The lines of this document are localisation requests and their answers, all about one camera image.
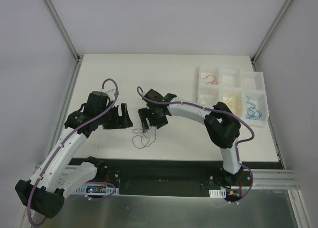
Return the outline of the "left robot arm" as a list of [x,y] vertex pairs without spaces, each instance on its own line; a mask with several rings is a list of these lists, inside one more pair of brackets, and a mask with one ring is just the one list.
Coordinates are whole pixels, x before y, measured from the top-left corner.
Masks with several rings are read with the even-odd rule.
[[105,163],[92,156],[70,174],[63,175],[63,172],[98,127],[114,130],[133,126],[127,105],[116,105],[118,95],[114,89],[91,92],[87,102],[68,116],[57,143],[39,169],[28,180],[17,182],[15,191],[29,212],[36,211],[51,219],[82,184],[91,180],[107,181]]

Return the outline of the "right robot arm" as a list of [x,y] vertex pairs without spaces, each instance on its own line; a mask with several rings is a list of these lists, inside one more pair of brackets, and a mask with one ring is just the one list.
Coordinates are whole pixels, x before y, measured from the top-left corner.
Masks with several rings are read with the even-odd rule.
[[153,89],[144,93],[140,86],[137,87],[137,93],[147,105],[138,110],[143,131],[149,127],[159,129],[167,125],[168,116],[183,117],[204,125],[210,140],[221,150],[222,185],[230,187],[240,182],[243,165],[239,159],[238,144],[253,140],[255,133],[225,103],[219,101],[207,107],[171,93],[162,96]]

